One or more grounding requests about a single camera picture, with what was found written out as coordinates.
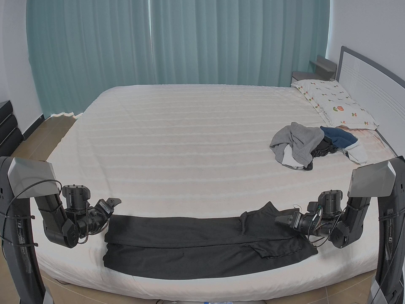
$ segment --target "pile of clothes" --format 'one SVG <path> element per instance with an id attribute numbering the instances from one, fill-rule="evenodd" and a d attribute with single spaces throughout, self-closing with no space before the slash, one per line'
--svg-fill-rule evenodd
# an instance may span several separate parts
<path id="1" fill-rule="evenodd" d="M 312 170 L 313 158 L 338 150 L 361 165 L 368 159 L 366 150 L 353 134 L 339 128 L 305 127 L 296 122 L 279 130 L 270 148 L 277 162 L 292 169 Z"/>

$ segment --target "fitted sheet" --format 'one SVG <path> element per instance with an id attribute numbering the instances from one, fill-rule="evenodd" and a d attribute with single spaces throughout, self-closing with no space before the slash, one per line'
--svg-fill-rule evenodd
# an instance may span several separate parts
<path id="1" fill-rule="evenodd" d="M 273 135 L 296 121 L 324 124 L 295 88 L 239 85 L 135 85 L 102 93 L 50 155 L 63 185 L 86 185 L 91 205 L 118 197 L 120 215 L 197 218 L 239 216 L 271 201 L 278 210 L 329 189 L 344 195 L 357 165 L 340 152 L 315 158 L 313 170 L 276 162 Z M 375 131 L 352 130 L 369 163 L 394 157 Z M 35 202 L 32 212 L 39 215 Z M 375 269 L 377 201 L 360 240 L 344 249 L 330 242 L 297 264 L 227 278 L 160 280 L 103 266 L 104 233 L 67 249 L 49 242 L 33 220 L 39 266 L 76 285 L 147 299 L 262 300 L 331 285 Z"/>

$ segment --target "black garment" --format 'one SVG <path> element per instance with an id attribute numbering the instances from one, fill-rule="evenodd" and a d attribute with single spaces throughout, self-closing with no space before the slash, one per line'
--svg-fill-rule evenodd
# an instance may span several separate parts
<path id="1" fill-rule="evenodd" d="M 322 141 L 317 145 L 317 147 L 311 151 L 311 155 L 312 158 L 316 158 L 317 156 L 325 156 L 328 153 L 335 153 L 336 151 L 337 147 L 333 145 L 331 138 L 325 135 Z M 313 159 L 309 165 L 304 167 L 304 170 L 307 171 L 312 169 L 313 169 Z"/>
<path id="2" fill-rule="evenodd" d="M 252 274 L 317 254 L 300 233 L 275 223 L 271 202 L 240 217 L 145 218 L 113 215 L 105 235 L 104 266 L 158 279 L 219 278 Z"/>

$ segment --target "gray sweater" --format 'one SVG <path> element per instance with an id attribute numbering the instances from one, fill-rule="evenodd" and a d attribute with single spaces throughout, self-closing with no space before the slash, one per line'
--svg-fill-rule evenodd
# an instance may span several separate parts
<path id="1" fill-rule="evenodd" d="M 282 163 L 284 149 L 289 144 L 292 149 L 292 157 L 306 167 L 312 161 L 311 151 L 323 138 L 324 132 L 319 127 L 305 127 L 292 122 L 291 125 L 283 127 L 273 136 L 270 148 L 275 154 L 276 161 Z"/>

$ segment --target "baseboard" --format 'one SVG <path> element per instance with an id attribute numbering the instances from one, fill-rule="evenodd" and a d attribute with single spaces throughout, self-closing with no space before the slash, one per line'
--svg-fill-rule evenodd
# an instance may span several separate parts
<path id="1" fill-rule="evenodd" d="M 44 114 L 42 114 L 40 118 L 38 118 L 35 122 L 33 122 L 33 124 L 30 127 L 28 127 L 27 130 L 24 132 L 23 134 L 24 140 L 28 139 L 30 135 L 34 132 L 34 130 L 36 130 L 38 126 L 43 123 L 44 120 L 45 117 Z"/>

